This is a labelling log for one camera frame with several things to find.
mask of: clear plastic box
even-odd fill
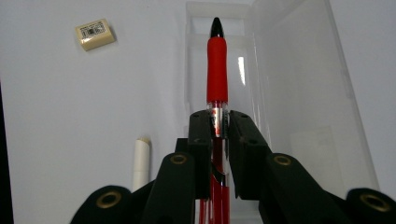
[[[327,191],[345,198],[350,189],[377,189],[329,1],[189,2],[190,113],[205,108],[214,17],[228,44],[229,108],[249,114],[274,152],[298,159]],[[231,210],[232,223],[261,221],[257,202],[232,200]]]

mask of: black pen tip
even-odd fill
[[[215,36],[224,37],[224,33],[222,31],[221,22],[220,22],[220,19],[218,17],[216,17],[213,20],[212,28],[211,28],[211,31],[210,31],[210,37],[215,37]]]

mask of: red pen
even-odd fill
[[[207,110],[214,129],[209,201],[201,201],[200,224],[230,223],[228,184],[227,44],[219,18],[212,23],[207,42]]]

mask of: white tube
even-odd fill
[[[134,143],[134,176],[132,191],[149,182],[149,140],[139,138]]]

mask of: barcode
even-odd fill
[[[101,21],[91,24],[89,26],[82,27],[80,29],[82,38],[88,38],[93,35],[99,35],[105,32],[105,26],[102,24]]]

